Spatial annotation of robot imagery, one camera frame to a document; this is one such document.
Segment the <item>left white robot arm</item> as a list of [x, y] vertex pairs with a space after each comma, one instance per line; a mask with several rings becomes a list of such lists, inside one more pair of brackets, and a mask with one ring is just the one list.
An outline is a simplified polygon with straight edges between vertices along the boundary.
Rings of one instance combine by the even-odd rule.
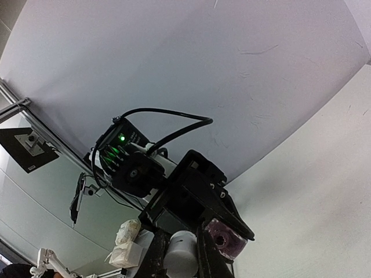
[[[128, 119], [139, 112], [155, 112], [193, 119], [195, 122], [152, 143]], [[201, 153], [191, 149], [179, 163], [171, 161], [165, 144], [213, 123], [212, 118], [159, 108], [137, 108], [113, 118], [91, 152], [91, 170], [99, 187], [103, 175], [108, 187], [150, 199], [140, 221], [154, 228], [167, 211], [185, 228], [196, 230], [213, 219], [221, 221], [245, 240], [254, 240], [225, 189], [227, 177]]]

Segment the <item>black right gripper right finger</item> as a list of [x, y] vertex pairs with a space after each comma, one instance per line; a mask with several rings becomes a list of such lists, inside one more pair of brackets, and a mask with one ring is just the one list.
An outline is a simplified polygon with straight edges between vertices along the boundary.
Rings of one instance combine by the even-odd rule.
[[210, 233], [202, 226], [197, 228], [197, 259], [200, 278], [232, 278], [233, 275], [218, 251]]

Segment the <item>white nail polish cap brush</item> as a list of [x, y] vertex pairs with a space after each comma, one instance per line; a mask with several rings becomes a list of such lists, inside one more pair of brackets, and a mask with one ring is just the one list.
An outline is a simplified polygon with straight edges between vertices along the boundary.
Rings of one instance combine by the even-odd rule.
[[172, 235], [163, 260], [166, 275], [171, 278], [195, 277], [198, 271], [197, 237], [189, 231]]

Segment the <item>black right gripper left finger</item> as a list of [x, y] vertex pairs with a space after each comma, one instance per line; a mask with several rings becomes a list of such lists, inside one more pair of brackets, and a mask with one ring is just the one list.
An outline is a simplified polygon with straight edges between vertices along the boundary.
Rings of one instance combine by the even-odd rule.
[[146, 277], [166, 277], [164, 258], [169, 245], [170, 234], [158, 230], [147, 251], [148, 265]]

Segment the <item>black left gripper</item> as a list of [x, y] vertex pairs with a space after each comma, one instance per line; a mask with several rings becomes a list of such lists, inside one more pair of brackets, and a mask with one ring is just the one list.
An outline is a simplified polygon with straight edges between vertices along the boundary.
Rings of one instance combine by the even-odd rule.
[[203, 230], [217, 219], [241, 238], [254, 241], [254, 232], [239, 215], [235, 203], [224, 188], [225, 174], [201, 153], [189, 150], [161, 189], [139, 215], [142, 225], [150, 231], [159, 228], [163, 212], [175, 217], [189, 231], [202, 223]]

